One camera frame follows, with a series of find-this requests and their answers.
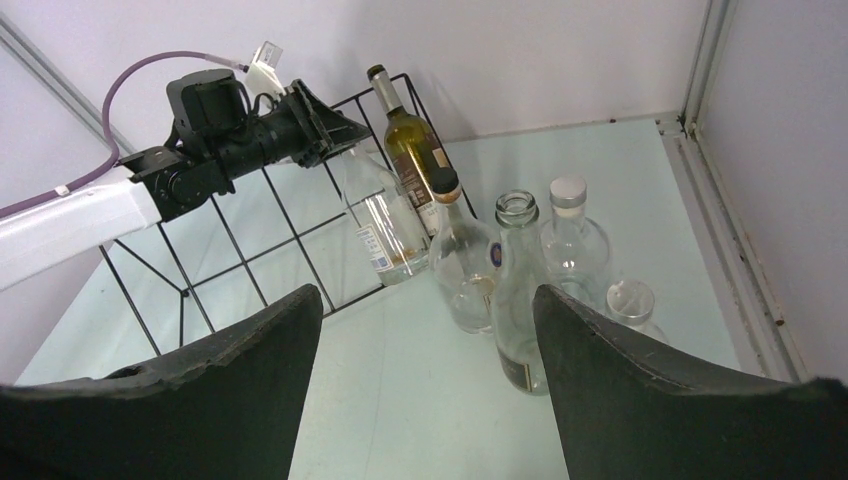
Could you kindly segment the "clear bottle brown stopper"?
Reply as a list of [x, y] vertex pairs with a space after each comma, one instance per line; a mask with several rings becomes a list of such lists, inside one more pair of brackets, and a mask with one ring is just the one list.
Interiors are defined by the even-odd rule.
[[397, 285], [425, 270], [429, 237], [399, 178], [358, 147], [341, 160], [342, 199], [380, 282]]

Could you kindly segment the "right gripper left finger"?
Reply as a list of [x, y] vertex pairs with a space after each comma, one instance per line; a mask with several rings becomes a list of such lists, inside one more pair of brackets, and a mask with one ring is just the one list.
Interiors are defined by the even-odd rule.
[[306, 284], [101, 378], [1, 390], [5, 479], [285, 479], [319, 344]]

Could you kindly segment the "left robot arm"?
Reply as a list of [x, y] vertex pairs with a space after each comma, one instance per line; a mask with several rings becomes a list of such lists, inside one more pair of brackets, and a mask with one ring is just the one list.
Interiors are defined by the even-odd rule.
[[1, 286], [8, 288], [125, 234], [168, 222], [235, 190], [236, 179], [278, 162], [313, 168], [369, 129], [319, 100], [301, 80], [246, 102], [229, 69], [170, 82], [178, 143], [119, 160], [106, 175], [39, 206], [1, 217]]

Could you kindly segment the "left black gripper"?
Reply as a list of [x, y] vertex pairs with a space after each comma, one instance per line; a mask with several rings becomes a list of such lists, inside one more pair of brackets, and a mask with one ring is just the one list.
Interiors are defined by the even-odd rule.
[[284, 159], [312, 168], [355, 147], [371, 131], [333, 110], [301, 79], [283, 94], [256, 95], [229, 69], [188, 74], [168, 83], [166, 95], [185, 169], [206, 183], [231, 183]]

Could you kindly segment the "tall clear bottle black label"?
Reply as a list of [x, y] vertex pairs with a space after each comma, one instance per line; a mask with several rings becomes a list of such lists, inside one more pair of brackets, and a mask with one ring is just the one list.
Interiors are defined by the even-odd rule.
[[502, 266], [494, 292], [492, 324], [503, 373], [518, 390], [549, 393], [533, 317], [537, 288], [549, 281], [539, 233], [539, 208], [526, 190], [511, 190], [496, 201], [501, 227]]

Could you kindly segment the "clear bottle dark label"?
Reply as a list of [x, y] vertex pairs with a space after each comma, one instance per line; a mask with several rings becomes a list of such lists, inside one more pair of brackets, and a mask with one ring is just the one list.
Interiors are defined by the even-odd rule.
[[612, 249], [604, 229], [586, 216], [587, 200], [583, 177], [553, 179], [549, 185], [551, 219], [542, 226], [541, 242], [553, 283], [601, 310], [611, 283]]

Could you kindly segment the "clear bottle silver cap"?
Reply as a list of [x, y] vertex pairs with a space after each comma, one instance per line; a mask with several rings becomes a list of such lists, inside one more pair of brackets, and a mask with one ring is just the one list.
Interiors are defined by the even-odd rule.
[[606, 312], [609, 318], [664, 344], [669, 344], [664, 332], [652, 322], [655, 296], [644, 282], [626, 278], [610, 285], [606, 293]]

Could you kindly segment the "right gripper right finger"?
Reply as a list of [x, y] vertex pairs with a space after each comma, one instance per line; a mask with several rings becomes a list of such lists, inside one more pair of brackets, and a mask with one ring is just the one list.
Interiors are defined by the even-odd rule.
[[533, 315], [573, 479], [843, 479], [847, 388], [726, 368], [551, 285]]

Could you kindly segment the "clear bottle black cork stopper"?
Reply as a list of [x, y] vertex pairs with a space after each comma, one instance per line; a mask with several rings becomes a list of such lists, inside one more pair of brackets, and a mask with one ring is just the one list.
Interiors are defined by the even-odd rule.
[[430, 187], [439, 215], [429, 249], [430, 270], [457, 327], [488, 334], [500, 266], [499, 234], [470, 213], [454, 169], [434, 170]]

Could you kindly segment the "dark green wine bottle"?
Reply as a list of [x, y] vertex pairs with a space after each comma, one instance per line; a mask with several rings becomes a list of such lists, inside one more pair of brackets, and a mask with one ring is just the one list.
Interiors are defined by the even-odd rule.
[[385, 149], [427, 235], [432, 238], [438, 232], [439, 219], [429, 183], [430, 173], [449, 167], [442, 144], [425, 119], [406, 110], [382, 64], [370, 67], [367, 77], [388, 119]]

